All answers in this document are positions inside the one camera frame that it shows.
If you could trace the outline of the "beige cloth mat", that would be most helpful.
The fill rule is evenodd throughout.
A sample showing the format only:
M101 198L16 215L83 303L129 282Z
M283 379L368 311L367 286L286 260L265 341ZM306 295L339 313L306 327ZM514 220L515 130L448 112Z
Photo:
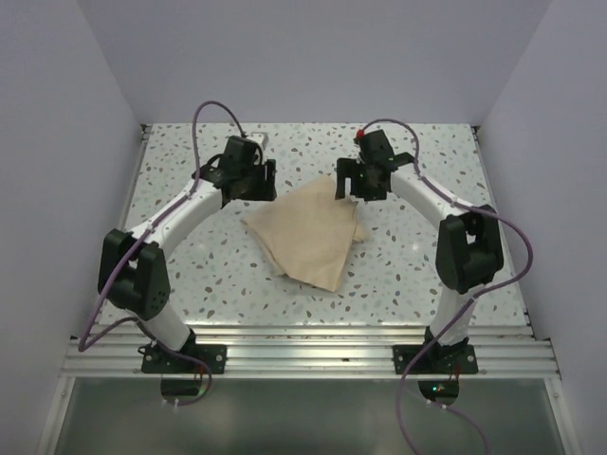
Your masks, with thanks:
M364 242L368 229L357 203L337 199L336 182L323 174L242 218L274 273L335 292L352 244Z

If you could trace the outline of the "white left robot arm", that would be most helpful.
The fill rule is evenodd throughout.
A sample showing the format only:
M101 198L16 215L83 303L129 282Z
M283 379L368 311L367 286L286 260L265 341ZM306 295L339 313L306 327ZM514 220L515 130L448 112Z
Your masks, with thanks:
M276 198L276 161L265 158L266 133L230 136L224 152L199 164L185 188L149 219L103 239L98 290L101 301L136 318L176 372L190 370L197 350L192 330L170 304L168 260L206 219L233 200Z

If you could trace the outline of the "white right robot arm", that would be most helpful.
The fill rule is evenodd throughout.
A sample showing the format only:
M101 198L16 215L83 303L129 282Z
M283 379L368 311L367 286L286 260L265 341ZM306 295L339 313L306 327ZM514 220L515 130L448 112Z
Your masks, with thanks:
M435 270L443 284L438 309L426 330L422 359L444 372L468 340L473 294L490 284L504 266L498 221L490 206L480 208L424 177L415 157L396 154L381 130L357 131L357 158L337 160L335 198L382 201L392 193L408 202L437 231Z

